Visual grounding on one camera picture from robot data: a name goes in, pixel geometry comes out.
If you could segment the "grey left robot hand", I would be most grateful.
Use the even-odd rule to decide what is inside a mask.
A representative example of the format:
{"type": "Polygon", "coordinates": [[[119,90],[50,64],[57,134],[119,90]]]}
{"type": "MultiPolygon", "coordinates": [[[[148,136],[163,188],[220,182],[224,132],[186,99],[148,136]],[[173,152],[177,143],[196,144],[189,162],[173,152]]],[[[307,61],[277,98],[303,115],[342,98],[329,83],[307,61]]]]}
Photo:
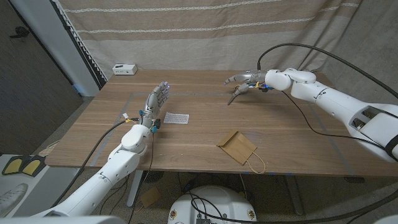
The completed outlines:
{"type": "Polygon", "coordinates": [[[168,82],[161,82],[153,89],[144,103],[139,124],[147,128],[153,126],[162,105],[169,98],[169,88],[170,85],[168,82]]]}

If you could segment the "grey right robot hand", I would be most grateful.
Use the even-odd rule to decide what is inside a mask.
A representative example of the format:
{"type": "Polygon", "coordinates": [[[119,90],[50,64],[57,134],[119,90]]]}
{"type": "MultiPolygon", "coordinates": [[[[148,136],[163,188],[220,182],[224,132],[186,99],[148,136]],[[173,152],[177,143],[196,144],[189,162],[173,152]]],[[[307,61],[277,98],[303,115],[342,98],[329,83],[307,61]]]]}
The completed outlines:
{"type": "Polygon", "coordinates": [[[260,70],[248,70],[233,75],[224,81],[224,85],[227,85],[230,82],[241,82],[240,86],[235,89],[233,96],[247,93],[250,88],[258,88],[263,92],[267,92],[269,90],[269,87],[265,83],[265,73],[260,70]]]}

